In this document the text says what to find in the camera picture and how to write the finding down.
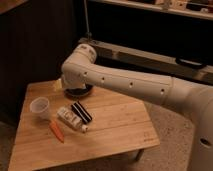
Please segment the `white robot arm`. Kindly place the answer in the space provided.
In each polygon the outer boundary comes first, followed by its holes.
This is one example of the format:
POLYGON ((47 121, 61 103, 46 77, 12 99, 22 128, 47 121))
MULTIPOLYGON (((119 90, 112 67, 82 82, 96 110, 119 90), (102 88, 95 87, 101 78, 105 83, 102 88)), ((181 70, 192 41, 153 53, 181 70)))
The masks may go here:
POLYGON ((213 171, 213 86, 171 76, 97 65, 97 53, 80 44, 62 64, 68 89, 94 85, 141 99, 189 118, 195 125, 187 171, 213 171))

